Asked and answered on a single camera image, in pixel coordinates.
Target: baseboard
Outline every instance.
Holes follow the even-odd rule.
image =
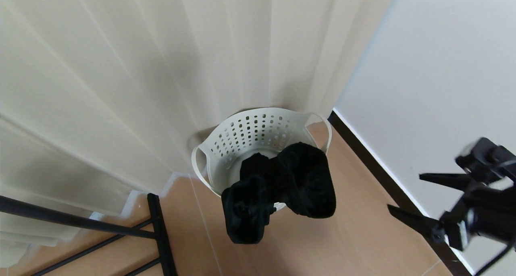
[[[400,208],[428,216],[418,201],[336,109],[333,110],[328,120]],[[474,273],[457,250],[446,244],[435,244],[429,241],[428,244],[453,276],[471,276]]]

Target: white wall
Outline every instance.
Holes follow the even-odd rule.
[[[454,158],[481,136],[516,152],[515,79],[516,0],[394,0],[336,110],[439,217],[461,193],[418,173],[461,172]],[[502,248],[477,238],[463,256],[478,270]],[[513,275],[515,260],[485,275]]]

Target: black baseboard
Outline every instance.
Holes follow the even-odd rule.
[[[360,160],[365,164],[367,169],[371,171],[371,173],[376,177],[378,182],[383,186],[383,188],[389,193],[389,195],[394,199],[396,204],[407,210],[408,212],[413,212],[418,215],[422,215],[421,212],[416,208],[414,203],[409,199],[409,197],[403,192],[403,190],[394,182],[394,179],[388,175],[388,173],[378,164],[378,162],[374,159],[374,157],[367,151],[365,146],[354,136],[354,134],[350,131],[350,129],[342,122],[342,120],[332,112],[330,118],[328,118],[333,127],[337,130],[339,135],[346,141],[346,143],[351,147],[351,149],[356,153],[356,155],[360,158]],[[442,260],[444,265],[450,270],[452,275],[454,276],[471,276],[468,269],[464,267],[461,261],[455,256],[452,252],[452,249],[446,244],[435,244],[427,241],[431,248],[434,250],[435,254]]]

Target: basket handle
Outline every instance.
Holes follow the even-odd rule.
[[[201,150],[202,153],[204,153],[204,155],[206,156],[206,166],[208,166],[210,164],[210,157],[208,157],[206,155],[206,153],[204,152],[204,150],[202,148],[200,148],[201,145],[195,147],[192,151],[192,166],[193,166],[193,171],[195,172],[195,174],[197,175],[197,177],[199,177],[199,179],[201,180],[201,182],[207,186],[210,190],[213,191],[213,187],[206,181],[206,179],[204,178],[204,176],[202,175],[201,171],[199,170],[199,165],[197,164],[197,151]]]
[[[309,114],[319,117],[324,122],[324,124],[326,125],[326,128],[328,129],[328,140],[326,140],[326,143],[321,147],[321,150],[324,153],[326,153],[326,152],[328,152],[328,148],[330,147],[330,143],[331,143],[331,124],[330,124],[330,122],[328,122],[328,120],[326,118],[324,118],[323,116],[321,116],[317,113],[309,113]]]

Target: basket bottom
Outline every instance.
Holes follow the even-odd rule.
[[[235,162],[231,165],[229,168],[229,178],[228,180],[228,186],[232,186],[235,182],[238,182],[240,180],[240,167],[242,166],[242,162],[246,160],[247,158],[253,156],[256,153],[260,153],[264,156],[267,156],[268,158],[273,158],[278,155],[278,152],[266,147],[262,148],[254,148],[251,149],[242,155],[238,156],[238,158],[235,160]],[[276,208],[276,211],[281,210],[282,208],[285,208],[286,204],[284,203],[275,203],[274,207]]]

